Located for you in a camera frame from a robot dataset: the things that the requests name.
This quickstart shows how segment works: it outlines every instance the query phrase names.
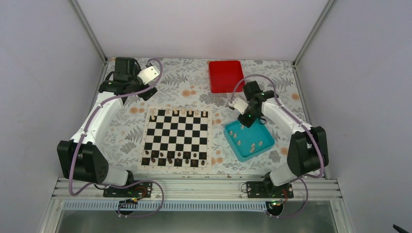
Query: blue plastic tray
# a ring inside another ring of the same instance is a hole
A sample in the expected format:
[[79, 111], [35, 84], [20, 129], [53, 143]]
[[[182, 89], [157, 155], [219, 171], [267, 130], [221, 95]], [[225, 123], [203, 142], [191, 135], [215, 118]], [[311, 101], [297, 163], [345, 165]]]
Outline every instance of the blue plastic tray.
[[[242, 124], [237, 120], [226, 125], [223, 132], [240, 162], [244, 162], [268, 151], [275, 144], [275, 140], [267, 128], [259, 124], [257, 120], [250, 128], [244, 127], [244, 129], [242, 129], [241, 126]], [[250, 152], [252, 143], [255, 144], [255, 150]]]

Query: floral pattern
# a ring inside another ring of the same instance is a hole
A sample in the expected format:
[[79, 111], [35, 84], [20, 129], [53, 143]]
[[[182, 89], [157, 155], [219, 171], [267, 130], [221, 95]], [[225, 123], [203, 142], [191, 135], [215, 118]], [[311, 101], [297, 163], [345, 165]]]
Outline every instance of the floral pattern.
[[[146, 64], [147, 58], [138, 58]], [[212, 170], [207, 174], [265, 174], [286, 162], [289, 140], [271, 120], [266, 127], [275, 139], [269, 151], [245, 162], [239, 162], [223, 135], [226, 124], [237, 119], [238, 113], [227, 107], [230, 93], [213, 94], [210, 92], [207, 59], [161, 59], [163, 77], [156, 86], [158, 92], [148, 101], [137, 96], [129, 97], [113, 118], [106, 132], [102, 150], [111, 165], [120, 166], [134, 173], [179, 173], [170, 171], [143, 171], [137, 168], [141, 148], [141, 136], [145, 126], [146, 110], [150, 105], [172, 107], [208, 107], [213, 115]], [[287, 61], [240, 60], [244, 76], [262, 74], [273, 78], [276, 92], [284, 104], [297, 116], [305, 119], [302, 103], [294, 79], [292, 64]], [[106, 74], [114, 70], [115, 59], [110, 59]], [[264, 90], [270, 84], [260, 78], [256, 80]], [[243, 98], [243, 93], [235, 97]]]

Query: black square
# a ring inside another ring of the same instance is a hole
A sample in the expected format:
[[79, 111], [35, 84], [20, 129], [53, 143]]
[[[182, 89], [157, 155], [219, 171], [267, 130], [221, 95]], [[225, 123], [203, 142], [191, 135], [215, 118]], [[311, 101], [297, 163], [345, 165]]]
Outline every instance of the black square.
[[167, 143], [160, 143], [160, 150], [167, 150], [168, 144]]
[[157, 165], [158, 166], [166, 166], [166, 159], [158, 159]]
[[159, 151], [153, 150], [152, 153], [150, 154], [151, 158], [158, 158], [159, 157]]
[[176, 144], [176, 151], [183, 151], [183, 144]]
[[200, 137], [200, 131], [199, 130], [192, 131], [192, 137]]
[[186, 124], [186, 130], [193, 130], [193, 124]]
[[147, 135], [153, 136], [155, 134], [155, 129], [147, 129]]
[[142, 158], [142, 165], [147, 166], [150, 164], [150, 158]]
[[145, 149], [145, 150], [151, 150], [151, 149], [152, 149], [152, 146], [153, 146], [153, 143], [146, 142], [146, 143], [144, 144], [144, 149]]
[[174, 151], [168, 151], [167, 158], [174, 159]]
[[192, 138], [191, 137], [185, 137], [185, 144], [191, 144], [192, 143]]
[[185, 136], [185, 131], [184, 130], [177, 130], [177, 136], [184, 137]]
[[207, 159], [206, 152], [199, 152], [199, 159]]
[[199, 145], [192, 145], [192, 151], [193, 152], [198, 152], [199, 151]]
[[189, 151], [186, 151], [186, 152], [183, 152], [183, 159], [190, 159], [190, 157], [191, 157], [191, 152], [189, 152]]
[[170, 129], [171, 130], [177, 130], [177, 126], [178, 126], [178, 123], [171, 123], [170, 124]]
[[172, 117], [171, 117], [171, 116], [165, 116], [164, 122], [170, 123], [171, 121], [172, 121]]
[[190, 167], [199, 167], [199, 161], [197, 159], [192, 159], [190, 161]]
[[177, 137], [169, 137], [169, 143], [176, 143]]
[[157, 115], [158, 116], [164, 116], [166, 114], [166, 110], [158, 110]]
[[199, 141], [200, 141], [200, 145], [207, 145], [207, 137], [201, 137]]
[[181, 159], [175, 159], [174, 160], [174, 166], [182, 166], [182, 161]]
[[162, 130], [162, 136], [169, 136], [170, 130]]
[[207, 130], [207, 124], [200, 124], [200, 130]]
[[160, 143], [161, 140], [162, 140], [162, 136], [154, 136], [153, 137], [153, 142]]
[[156, 129], [163, 129], [163, 123], [162, 122], [156, 122]]

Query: chess board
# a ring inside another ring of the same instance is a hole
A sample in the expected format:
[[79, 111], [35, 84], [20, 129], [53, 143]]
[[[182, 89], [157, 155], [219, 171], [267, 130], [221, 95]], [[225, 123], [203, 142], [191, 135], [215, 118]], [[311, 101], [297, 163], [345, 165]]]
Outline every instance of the chess board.
[[138, 168], [210, 171], [211, 130], [209, 109], [149, 106]]

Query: purple cable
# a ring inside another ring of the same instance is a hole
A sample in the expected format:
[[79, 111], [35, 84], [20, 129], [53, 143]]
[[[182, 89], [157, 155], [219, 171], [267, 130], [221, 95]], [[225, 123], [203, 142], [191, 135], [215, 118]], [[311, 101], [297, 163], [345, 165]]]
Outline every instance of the purple cable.
[[[305, 186], [305, 190], [306, 190], [306, 199], [305, 202], [303, 203], [302, 207], [300, 207], [300, 209], [298, 211], [296, 211], [296, 213], [291, 214], [291, 215], [286, 215], [286, 216], [276, 216], [276, 218], [289, 218], [289, 217], [295, 217], [296, 215], [300, 214], [302, 212], [302, 210], [306, 207], [306, 205], [308, 204], [308, 199], [309, 199], [309, 191], [308, 191], [308, 187], [306, 186], [306, 183], [302, 180], [299, 179], [303, 185]], [[269, 217], [272, 217], [272, 215], [266, 211], [266, 214], [269, 215]]]
[[155, 181], [145, 180], [145, 181], [134, 182], [133, 184], [130, 184], [130, 185], [128, 185], [128, 186], [112, 185], [112, 187], [115, 187], [115, 188], [128, 188], [128, 187], [132, 187], [132, 186], [134, 186], [134, 185], [136, 185], [136, 184], [138, 184], [138, 183], [141, 183], [141, 182], [152, 182], [152, 183], [155, 183], [155, 184], [160, 188], [160, 191], [162, 192], [162, 201], [161, 201], [161, 203], [160, 203], [160, 206], [159, 206], [156, 210], [154, 210], [153, 212], [148, 213], [148, 214], [145, 214], [145, 215], [131, 215], [131, 216], [127, 216], [127, 215], [122, 215], [122, 214], [120, 213], [120, 209], [121, 209], [123, 206], [125, 206], [125, 205], [128, 205], [128, 204], [135, 204], [135, 205], [137, 205], [137, 203], [133, 203], [133, 202], [131, 202], [131, 203], [126, 203], [126, 202], [125, 202], [125, 203], [119, 205], [119, 207], [118, 207], [118, 209], [117, 209], [117, 214], [118, 214], [119, 216], [123, 216], [123, 217], [137, 217], [137, 218], [138, 218], [138, 217], [148, 217], [148, 216], [152, 216], [152, 215], [156, 214], [156, 213], [159, 212], [159, 210], [162, 208], [163, 203], [164, 203], [164, 201], [165, 201], [165, 193], [163, 192], [162, 186], [160, 186], [159, 183], [157, 183], [157, 182], [155, 182]]
[[[266, 77], [266, 76], [264, 76], [264, 75], [261, 75], [261, 74], [251, 74], [251, 75], [248, 75], [248, 76], [244, 77], [243, 79], [241, 79], [241, 80], [238, 82], [238, 84], [236, 84], [235, 89], [233, 89], [232, 95], [231, 95], [231, 97], [230, 97], [230, 103], [233, 103], [233, 97], [235, 96], [235, 91], [238, 89], [238, 86], [239, 86], [245, 79], [250, 78], [250, 77], [262, 77], [262, 78], [264, 78], [264, 79], [267, 79], [267, 80], [271, 83], [271, 85], [272, 85], [273, 92], [274, 92], [274, 94], [275, 94], [275, 97], [274, 97], [274, 98], [275, 98], [275, 101], [276, 101], [277, 105], [279, 105], [279, 107], [280, 107], [287, 115], [289, 115], [296, 123], [298, 123], [298, 124], [303, 128], [303, 130], [305, 130], [305, 132], [308, 134], [310, 140], [312, 141], [313, 146], [315, 147], [316, 153], [318, 154], [319, 162], [320, 162], [320, 165], [321, 165], [321, 169], [320, 169], [319, 175], [316, 175], [316, 176], [310, 175], [310, 174], [304, 174], [304, 175], [305, 175], [305, 176], [312, 177], [312, 178], [320, 178], [320, 177], [322, 177], [323, 172], [324, 172], [324, 169], [325, 169], [325, 165], [324, 165], [324, 163], [323, 163], [322, 154], [321, 154], [321, 151], [320, 151], [320, 149], [319, 149], [319, 147], [318, 147], [318, 144], [316, 143], [316, 141], [315, 141], [315, 139], [313, 138], [313, 135], [310, 133], [309, 129], [308, 129], [306, 126], [304, 126], [303, 123], [302, 123], [298, 118], [296, 118], [291, 112], [289, 112], [285, 107], [282, 106], [282, 104], [280, 103], [280, 101], [279, 101], [278, 98], [276, 97], [276, 85], [275, 85], [275, 83], [273, 82], [273, 80], [271, 80], [270, 78], [268, 78], [268, 77]], [[296, 180], [298, 180], [298, 179], [300, 179], [300, 178], [301, 178], [301, 176], [295, 178], [295, 179], [292, 180], [291, 182], [294, 182], [294, 181], [296, 181]]]
[[109, 101], [111, 101], [111, 100], [123, 98], [123, 97], [129, 97], [129, 96], [138, 95], [138, 94], [144, 93], [144, 92], [146, 92], [146, 91], [149, 91], [149, 90], [151, 90], [153, 87], [155, 87], [155, 86], [157, 85], [157, 83], [160, 81], [160, 79], [162, 78], [163, 65], [162, 65], [162, 62], [161, 62], [159, 59], [157, 59], [157, 58], [151, 58], [151, 59], [149, 59], [147, 62], [149, 63], [149, 62], [151, 62], [151, 61], [156, 61], [157, 63], [159, 63], [159, 66], [160, 66], [159, 77], [156, 79], [156, 81], [155, 81], [152, 85], [150, 85], [148, 88], [143, 89], [143, 90], [141, 90], [141, 91], [137, 91], [137, 92], [129, 93], [129, 94], [124, 94], [124, 95], [119, 95], [119, 96], [113, 96], [113, 97], [110, 97], [110, 98], [108, 98], [108, 99], [106, 99], [106, 100], [103, 100], [103, 101], [101, 102], [101, 104], [96, 107], [96, 109], [92, 112], [92, 114], [90, 115], [89, 119], [87, 120], [86, 125], [85, 125], [85, 128], [84, 128], [84, 133], [81, 134], [80, 139], [79, 139], [79, 142], [77, 142], [76, 149], [74, 150], [74, 153], [73, 153], [73, 159], [71, 160], [70, 173], [69, 173], [69, 193], [70, 193], [71, 196], [77, 196], [77, 195], [79, 195], [85, 188], [87, 188], [89, 185], [93, 184], [93, 183], [87, 183], [85, 186], [81, 187], [79, 191], [77, 191], [77, 192], [75, 192], [75, 193], [73, 192], [73, 174], [74, 174], [74, 166], [75, 166], [76, 160], [77, 160], [77, 154], [79, 153], [80, 146], [81, 146], [81, 144], [82, 144], [82, 142], [83, 142], [83, 139], [85, 138], [85, 134], [87, 133], [87, 130], [88, 130], [88, 128], [89, 128], [89, 126], [90, 126], [93, 118], [95, 117], [95, 115], [97, 114], [97, 112], [98, 112], [101, 108], [103, 108], [103, 105], [106, 104], [107, 102], [109, 102]]

